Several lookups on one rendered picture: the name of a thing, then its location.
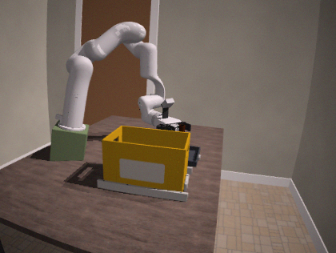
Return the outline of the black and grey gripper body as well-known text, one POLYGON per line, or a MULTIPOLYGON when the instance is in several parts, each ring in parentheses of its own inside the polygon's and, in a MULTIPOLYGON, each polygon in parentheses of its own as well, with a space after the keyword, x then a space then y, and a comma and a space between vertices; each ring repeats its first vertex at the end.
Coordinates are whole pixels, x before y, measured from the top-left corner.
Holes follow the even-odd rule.
POLYGON ((156 118, 154 119, 154 126, 157 127, 158 124, 169 124, 173 127, 175 127, 175 131, 179 131, 179 125, 176 122, 181 122, 181 120, 176 119, 176 118, 162 118, 161 114, 158 114, 156 118), (171 123, 171 124, 170 124, 171 123))

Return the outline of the yellow crate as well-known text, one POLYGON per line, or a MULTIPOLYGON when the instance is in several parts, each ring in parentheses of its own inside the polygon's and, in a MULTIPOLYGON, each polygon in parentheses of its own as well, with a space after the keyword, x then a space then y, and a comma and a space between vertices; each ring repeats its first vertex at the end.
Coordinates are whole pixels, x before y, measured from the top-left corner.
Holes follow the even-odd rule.
POLYGON ((189 132, 120 126, 102 140, 103 178, 182 192, 189 147, 189 132))

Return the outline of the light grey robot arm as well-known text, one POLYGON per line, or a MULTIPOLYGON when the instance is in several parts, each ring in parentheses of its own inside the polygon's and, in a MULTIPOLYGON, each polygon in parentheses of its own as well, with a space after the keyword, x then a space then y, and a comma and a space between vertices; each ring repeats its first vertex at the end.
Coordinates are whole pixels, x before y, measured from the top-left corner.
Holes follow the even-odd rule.
POLYGON ((157 48, 154 44, 143 43, 145 36, 146 30, 140 24, 122 22, 112 26, 99 38, 83 44, 68 58, 66 69, 70 74, 66 84, 63 114, 55 116, 60 120, 60 128, 67 131, 86 129, 83 118, 93 73, 92 63, 94 60, 103 60, 122 43, 136 58, 140 58, 140 76, 152 80, 155 85, 156 94, 138 99, 142 121, 154 126, 154 119, 158 114, 161 114, 162 118, 168 118, 169 107, 174 104, 174 100, 165 99, 165 88, 157 75, 157 48), (159 107, 162 107, 162 113, 152 110, 159 107))

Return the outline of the brown bottle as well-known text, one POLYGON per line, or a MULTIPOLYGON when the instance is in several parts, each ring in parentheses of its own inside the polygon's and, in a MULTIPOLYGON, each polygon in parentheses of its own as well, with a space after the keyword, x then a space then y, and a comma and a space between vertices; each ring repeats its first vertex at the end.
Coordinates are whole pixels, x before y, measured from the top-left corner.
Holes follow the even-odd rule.
POLYGON ((185 132, 185 127, 186 127, 186 125, 179 125, 179 131, 181 131, 181 132, 185 132))

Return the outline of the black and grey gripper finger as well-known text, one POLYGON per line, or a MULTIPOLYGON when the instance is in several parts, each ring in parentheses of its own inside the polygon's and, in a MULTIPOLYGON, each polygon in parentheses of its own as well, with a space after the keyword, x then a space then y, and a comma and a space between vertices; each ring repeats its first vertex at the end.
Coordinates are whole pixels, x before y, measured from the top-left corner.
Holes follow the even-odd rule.
POLYGON ((178 125, 186 125, 185 130, 190 131, 191 130, 191 124, 186 122, 176 122, 178 125))
POLYGON ((159 124, 157 125, 156 129, 166 130, 166 131, 175 131, 175 127, 169 124, 159 124), (164 127, 164 129, 163 129, 164 127))

